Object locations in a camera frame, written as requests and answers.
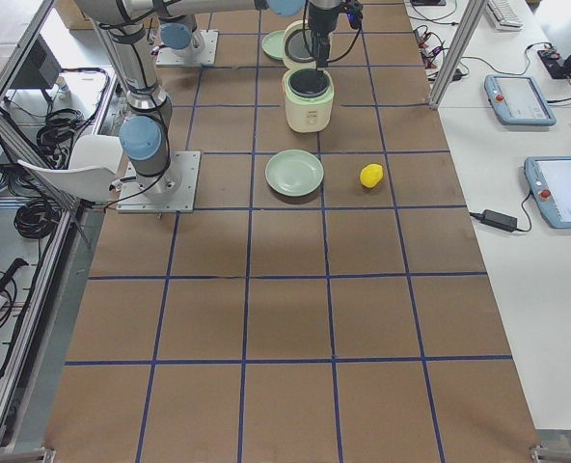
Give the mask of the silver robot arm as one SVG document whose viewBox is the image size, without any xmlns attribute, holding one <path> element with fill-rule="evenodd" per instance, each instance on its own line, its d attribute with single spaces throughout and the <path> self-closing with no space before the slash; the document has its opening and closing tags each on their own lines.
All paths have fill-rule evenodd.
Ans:
<svg viewBox="0 0 571 463">
<path fill-rule="evenodd" d="M 175 189 L 179 176 L 171 169 L 168 135 L 172 103 L 156 77 L 143 21 L 132 19 L 123 1 L 79 1 L 77 5 L 113 44 L 132 112 L 119 138 L 139 187 L 151 194 Z"/>
<path fill-rule="evenodd" d="M 358 32 L 363 26 L 363 6 L 357 1 L 79 1 L 79 9 L 89 18 L 109 28 L 121 29 L 156 15 L 175 18 L 190 14 L 212 14 L 248 10 L 270 10 L 279 16 L 303 15 L 304 26 L 312 31 L 306 46 L 319 68 L 333 62 L 330 35 L 337 29 L 339 16 L 347 16 L 350 27 Z"/>
</svg>

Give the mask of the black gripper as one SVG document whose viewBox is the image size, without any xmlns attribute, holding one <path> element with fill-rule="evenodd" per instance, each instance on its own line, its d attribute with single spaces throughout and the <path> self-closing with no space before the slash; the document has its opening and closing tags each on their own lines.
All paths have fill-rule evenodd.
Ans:
<svg viewBox="0 0 571 463">
<path fill-rule="evenodd" d="M 356 30 L 356 36 L 337 58 L 330 58 L 330 35 L 337 29 L 341 14 L 347 16 L 349 25 Z M 311 31 L 311 38 L 306 41 L 306 48 L 318 66 L 328 66 L 344 58 L 353 48 L 363 30 L 363 5 L 359 1 L 307 1 L 306 26 Z"/>
</svg>

